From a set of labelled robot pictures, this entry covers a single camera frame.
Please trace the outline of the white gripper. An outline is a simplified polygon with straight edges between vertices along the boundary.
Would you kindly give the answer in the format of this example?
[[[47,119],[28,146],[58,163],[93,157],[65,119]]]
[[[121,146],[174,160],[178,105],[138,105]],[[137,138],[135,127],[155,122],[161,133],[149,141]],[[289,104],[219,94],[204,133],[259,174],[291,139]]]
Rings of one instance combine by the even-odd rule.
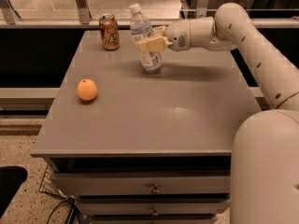
[[[190,22],[175,21],[166,26],[152,28],[154,37],[141,40],[136,47],[142,52],[163,52],[167,48],[173,51],[183,51],[191,48]]]

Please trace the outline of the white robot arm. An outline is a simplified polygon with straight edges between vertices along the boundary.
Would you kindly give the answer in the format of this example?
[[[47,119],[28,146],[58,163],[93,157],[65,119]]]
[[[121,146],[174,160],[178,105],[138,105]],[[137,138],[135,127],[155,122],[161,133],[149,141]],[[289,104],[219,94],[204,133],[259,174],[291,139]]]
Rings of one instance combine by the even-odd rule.
[[[231,224],[299,224],[299,69],[236,3],[214,17],[176,21],[137,42],[141,51],[238,49],[268,109],[238,128],[231,155]]]

